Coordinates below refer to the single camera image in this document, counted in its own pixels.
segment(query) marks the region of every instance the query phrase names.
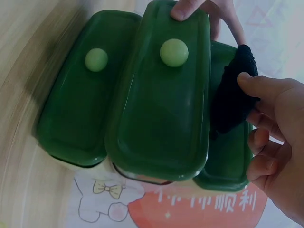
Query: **green container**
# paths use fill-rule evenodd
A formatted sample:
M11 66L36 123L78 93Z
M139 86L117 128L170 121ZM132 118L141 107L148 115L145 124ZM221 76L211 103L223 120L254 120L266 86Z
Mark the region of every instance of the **green container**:
M197 10L185 22L170 17L175 2L151 2L115 93L106 150L126 172L169 181L195 177L208 153L210 28ZM168 67L160 58L171 38L186 43L189 58Z
M38 140L53 157L92 167L106 157L104 136L109 104L141 17L105 10L95 14L69 53L38 123ZM108 54L98 73L85 67L93 48Z
M210 98L216 92L224 67L234 58L234 47L212 42ZM252 158L247 139L252 127L246 122L216 140L209 141L208 160L203 171L194 178L208 190L240 191L248 184L246 170Z

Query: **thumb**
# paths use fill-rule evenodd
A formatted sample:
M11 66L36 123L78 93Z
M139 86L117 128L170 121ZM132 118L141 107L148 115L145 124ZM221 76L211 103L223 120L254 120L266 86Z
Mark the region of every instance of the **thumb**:
M298 86L298 82L293 79L275 79L265 76L251 77L245 72L239 74L237 79L237 83L244 93L261 98L269 104L274 104L279 95Z
M171 16L179 21L186 20L192 15L206 0L180 0L171 11Z

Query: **fingernail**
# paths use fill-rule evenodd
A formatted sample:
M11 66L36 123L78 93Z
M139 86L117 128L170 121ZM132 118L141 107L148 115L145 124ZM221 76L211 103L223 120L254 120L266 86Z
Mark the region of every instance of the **fingernail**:
M242 72L238 75L240 80L247 80L249 78L251 78L250 74L246 73L246 72Z
M267 169L268 170L270 170L272 168L274 162L275 162L274 160L270 160L270 161L267 162Z
M175 9L172 11L172 16L174 19L176 20L184 20L185 18L185 14L183 11L179 10L179 9Z

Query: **light green knob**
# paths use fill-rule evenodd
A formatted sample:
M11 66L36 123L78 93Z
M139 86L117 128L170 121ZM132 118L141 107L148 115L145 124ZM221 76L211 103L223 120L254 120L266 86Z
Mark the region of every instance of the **light green knob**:
M106 67L107 63L108 55L100 48L90 50L85 57L86 68L93 72L102 71Z
M180 67L188 59L187 45L179 39L169 39L161 47L161 59L170 67Z

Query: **hand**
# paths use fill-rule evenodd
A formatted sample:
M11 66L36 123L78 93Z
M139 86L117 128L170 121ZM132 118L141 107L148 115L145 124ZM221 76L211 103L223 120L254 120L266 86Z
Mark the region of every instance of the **hand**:
M247 177L304 226L304 85L247 73L239 75L238 84L249 96L261 98L247 119L258 128L248 140L256 156ZM284 144L270 141L269 135Z
M231 30L238 45L246 44L243 27L238 20L233 0L180 0L173 7L171 16L179 21L186 20L198 8L209 14L211 40L217 40L220 33L220 19Z

